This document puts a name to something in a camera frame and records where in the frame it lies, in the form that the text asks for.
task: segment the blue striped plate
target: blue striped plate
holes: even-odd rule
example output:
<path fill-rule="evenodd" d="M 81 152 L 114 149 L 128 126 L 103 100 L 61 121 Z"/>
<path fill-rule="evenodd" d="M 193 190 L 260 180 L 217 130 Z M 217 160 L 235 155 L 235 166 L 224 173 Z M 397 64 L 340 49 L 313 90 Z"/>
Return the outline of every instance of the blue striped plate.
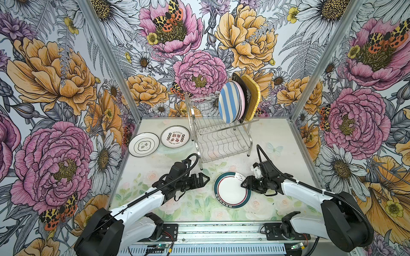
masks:
<path fill-rule="evenodd" d="M 235 82 L 226 83 L 219 94 L 219 115 L 225 123 L 231 123 L 241 114 L 241 96 Z"/>

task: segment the white plate with black rim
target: white plate with black rim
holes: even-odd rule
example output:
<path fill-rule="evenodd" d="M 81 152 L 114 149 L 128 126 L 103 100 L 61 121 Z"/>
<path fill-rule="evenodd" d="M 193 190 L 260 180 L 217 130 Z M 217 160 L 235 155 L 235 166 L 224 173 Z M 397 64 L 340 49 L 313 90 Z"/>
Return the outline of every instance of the white plate with black rim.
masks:
<path fill-rule="evenodd" d="M 216 199 L 228 208 L 244 206 L 251 197 L 251 191 L 241 187 L 245 177 L 237 172 L 225 172 L 215 181 L 214 193 Z"/>
<path fill-rule="evenodd" d="M 158 136 L 150 132 L 144 132 L 132 138 L 128 145 L 128 151 L 133 156 L 144 157 L 154 153 L 158 146 Z"/>

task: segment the pink peony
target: pink peony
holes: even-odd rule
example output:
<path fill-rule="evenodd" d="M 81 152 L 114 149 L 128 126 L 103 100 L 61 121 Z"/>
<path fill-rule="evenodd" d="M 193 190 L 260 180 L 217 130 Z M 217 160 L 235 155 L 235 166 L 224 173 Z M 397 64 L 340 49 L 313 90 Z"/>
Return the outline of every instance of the pink peony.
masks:
<path fill-rule="evenodd" d="M 375 54 L 368 51 L 371 33 L 386 34 L 398 25 L 390 25 L 390 21 L 383 24 L 382 19 L 376 21 L 374 18 L 363 25 L 350 43 L 351 49 L 344 66 L 344 74 L 349 81 L 354 80 L 361 86 L 372 86 L 380 91 L 391 87 L 410 72 L 409 39 L 398 48 L 388 46 Z"/>
<path fill-rule="evenodd" d="M 354 159 L 372 156 L 389 136 L 390 120 L 385 109 L 382 96 L 369 88 L 343 89 L 330 105 L 327 144 L 350 151 Z"/>
<path fill-rule="evenodd" d="M 157 36 L 158 38 L 158 42 L 156 40 L 153 40 L 155 43 L 151 42 L 151 44 L 154 50 L 158 52 L 158 55 L 160 57 L 172 58 L 172 56 L 175 55 L 184 55 L 190 50 L 197 49 L 201 44 L 203 32 L 203 24 L 201 18 L 199 18 L 198 20 L 196 19 L 195 14 L 192 14 L 190 5 L 187 5 L 185 7 L 181 0 L 178 2 L 179 7 L 183 12 L 181 27 L 176 29 L 176 31 L 178 32 L 164 32 L 167 33 L 168 37 L 173 35 L 173 37 L 178 38 L 171 41 L 168 41 L 169 39 L 163 39 L 161 41 L 161 35 L 158 34 L 157 27 L 153 23 L 153 20 L 156 17 L 165 16 L 165 13 L 168 11 L 168 3 L 165 5 L 165 7 L 158 6 L 156 9 L 154 9 L 152 6 L 150 6 L 149 9 L 142 8 L 139 11 L 139 20 L 141 21 L 140 27 L 142 27 L 140 33 L 144 37 L 148 35 L 154 36 L 152 33 L 155 33 L 155 36 Z"/>
<path fill-rule="evenodd" d="M 92 151 L 91 139 L 71 122 L 35 131 L 16 153 L 19 180 L 11 188 L 11 201 L 42 213 L 65 204 L 74 193 L 84 198 L 91 187 L 87 175 Z"/>
<path fill-rule="evenodd" d="M 175 82 L 183 91 L 192 93 L 194 97 L 220 91 L 228 78 L 223 61 L 201 50 L 189 52 L 173 67 Z"/>
<path fill-rule="evenodd" d="M 13 151 L 20 144 L 21 136 L 17 126 L 6 115 L 0 113 L 0 181 L 13 162 Z"/>

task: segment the wire dish rack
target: wire dish rack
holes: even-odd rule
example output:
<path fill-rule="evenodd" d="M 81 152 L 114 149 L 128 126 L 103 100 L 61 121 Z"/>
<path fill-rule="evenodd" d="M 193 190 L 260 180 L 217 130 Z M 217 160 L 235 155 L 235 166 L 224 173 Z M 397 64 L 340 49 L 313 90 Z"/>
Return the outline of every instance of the wire dish rack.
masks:
<path fill-rule="evenodd" d="M 245 152 L 249 156 L 252 150 L 249 131 L 251 123 L 259 119 L 255 116 L 251 121 L 245 121 L 243 117 L 226 124 L 219 116 L 218 99 L 219 93 L 194 99 L 185 94 L 187 110 L 190 109 L 189 128 L 200 157 L 201 170 L 203 163 Z"/>

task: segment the white plate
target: white plate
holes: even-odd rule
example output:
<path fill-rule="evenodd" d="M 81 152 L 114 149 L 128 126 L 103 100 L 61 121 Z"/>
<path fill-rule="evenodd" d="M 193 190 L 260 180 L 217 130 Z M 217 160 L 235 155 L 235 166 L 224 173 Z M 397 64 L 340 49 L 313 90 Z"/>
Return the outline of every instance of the white plate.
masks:
<path fill-rule="evenodd" d="M 165 129 L 161 134 L 161 143 L 165 147 L 178 148 L 182 147 L 189 141 L 189 131 L 183 126 L 171 126 Z"/>
<path fill-rule="evenodd" d="M 244 206 L 251 197 L 251 191 L 241 187 L 245 177 L 237 172 L 225 172 L 215 181 L 214 193 L 216 199 L 228 208 Z"/>
<path fill-rule="evenodd" d="M 133 156 L 144 157 L 154 153 L 158 146 L 158 136 L 150 132 L 145 132 L 138 134 L 131 140 L 128 145 L 128 150 Z"/>

